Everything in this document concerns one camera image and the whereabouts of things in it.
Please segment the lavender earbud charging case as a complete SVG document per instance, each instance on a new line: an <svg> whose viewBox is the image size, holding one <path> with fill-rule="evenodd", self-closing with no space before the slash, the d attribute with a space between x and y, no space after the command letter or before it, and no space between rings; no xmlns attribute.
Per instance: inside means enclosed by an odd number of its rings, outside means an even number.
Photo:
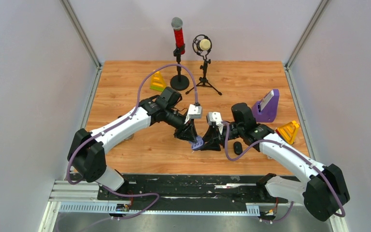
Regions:
<svg viewBox="0 0 371 232"><path fill-rule="evenodd" d="M195 142L189 142L189 143L191 144L191 149L194 151L200 150L201 147L204 146L204 140L201 136L197 136Z"/></svg>

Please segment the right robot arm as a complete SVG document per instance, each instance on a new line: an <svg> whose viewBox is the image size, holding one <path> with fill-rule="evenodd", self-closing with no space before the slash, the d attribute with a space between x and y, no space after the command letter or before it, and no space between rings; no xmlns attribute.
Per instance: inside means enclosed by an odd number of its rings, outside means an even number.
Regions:
<svg viewBox="0 0 371 232"><path fill-rule="evenodd" d="M202 150L228 151L228 141L241 138L248 148L277 161L288 169L296 181L276 174L265 175L257 184L257 197L268 202L283 198L300 203L317 220L326 221L331 216L345 217L344 205L350 195L341 169L324 165L302 154L285 142L279 134L265 124L258 123L246 103L232 106L233 121L222 119L219 112L209 112L209 128L203 137Z"/></svg>

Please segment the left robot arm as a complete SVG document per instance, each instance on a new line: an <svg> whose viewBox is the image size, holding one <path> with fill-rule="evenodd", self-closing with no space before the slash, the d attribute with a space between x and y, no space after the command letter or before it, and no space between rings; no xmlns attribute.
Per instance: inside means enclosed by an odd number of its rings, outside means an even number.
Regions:
<svg viewBox="0 0 371 232"><path fill-rule="evenodd" d="M172 126L175 138L197 144L194 119L201 118L202 107L198 102L191 104L183 115L176 109L181 100L180 92L167 87L161 94L141 100L127 114L103 127L78 130L67 156L68 167L73 167L86 182L109 188L116 199L126 198L129 189L126 181L118 171L107 166L106 154L134 133L159 122Z"/></svg>

